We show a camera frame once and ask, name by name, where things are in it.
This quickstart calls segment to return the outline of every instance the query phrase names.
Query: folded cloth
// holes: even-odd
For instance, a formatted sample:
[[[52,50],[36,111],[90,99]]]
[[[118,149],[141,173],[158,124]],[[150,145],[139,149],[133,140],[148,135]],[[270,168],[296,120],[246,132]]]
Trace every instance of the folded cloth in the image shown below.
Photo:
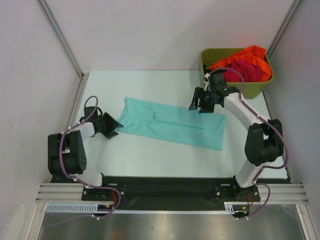
[[[264,61],[266,51],[267,50],[265,48],[259,46],[250,46],[231,56],[221,59],[214,65],[210,66],[209,69],[214,70],[229,67],[235,60],[243,60],[255,66],[259,66],[261,69],[261,82],[267,82],[269,81],[272,72],[269,64]]]
[[[237,59],[229,66],[229,68],[239,72],[244,78],[245,82],[261,81],[260,66],[255,66],[250,62]],[[226,72],[224,72],[223,76],[226,82],[230,82],[230,83],[242,82],[241,77],[231,70],[227,70]]]
[[[119,132],[222,150],[226,116],[127,97]]]

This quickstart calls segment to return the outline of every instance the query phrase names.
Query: pile of clothes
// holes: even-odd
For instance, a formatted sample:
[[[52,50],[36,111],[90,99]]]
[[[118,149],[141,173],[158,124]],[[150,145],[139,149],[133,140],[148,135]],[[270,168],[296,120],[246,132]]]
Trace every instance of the pile of clothes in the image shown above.
[[[212,66],[210,70],[231,68],[238,71],[245,82],[267,82],[272,76],[269,64],[264,60],[266,49],[259,46],[250,46],[231,56],[228,56]],[[241,78],[234,71],[223,73],[226,82],[241,82]]]

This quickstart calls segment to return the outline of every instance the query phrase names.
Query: gray floor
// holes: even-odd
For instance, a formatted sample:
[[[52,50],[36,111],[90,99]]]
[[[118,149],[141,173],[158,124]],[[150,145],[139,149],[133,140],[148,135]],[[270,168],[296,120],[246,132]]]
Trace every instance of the gray floor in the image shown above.
[[[295,205],[268,205],[249,220],[231,215],[112,214],[97,221],[46,213],[38,240],[304,240]]]

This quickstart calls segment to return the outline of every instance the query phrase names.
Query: wall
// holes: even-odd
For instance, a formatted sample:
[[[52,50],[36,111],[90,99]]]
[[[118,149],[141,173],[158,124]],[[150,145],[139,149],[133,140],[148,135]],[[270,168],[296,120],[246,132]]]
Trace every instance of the wall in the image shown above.
[[[289,171],[302,182],[320,222],[320,1],[303,1],[271,58],[274,81],[266,88],[272,117],[283,123]]]
[[[268,48],[293,0],[47,0],[83,71],[198,70],[206,48]]]
[[[49,176],[47,137],[66,126],[79,79],[35,0],[2,0],[0,31],[0,236],[23,204],[20,240]]]

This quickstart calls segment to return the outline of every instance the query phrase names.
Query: orange cloth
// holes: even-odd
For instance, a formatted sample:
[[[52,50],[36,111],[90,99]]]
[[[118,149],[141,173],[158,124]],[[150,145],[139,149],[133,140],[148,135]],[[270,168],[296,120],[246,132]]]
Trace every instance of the orange cloth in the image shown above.
[[[247,47],[231,56],[228,56],[212,66],[209,69],[214,70],[218,68],[229,67],[235,60],[243,60],[261,68],[261,82],[269,81],[272,72],[270,66],[264,61],[266,49],[259,46]]]

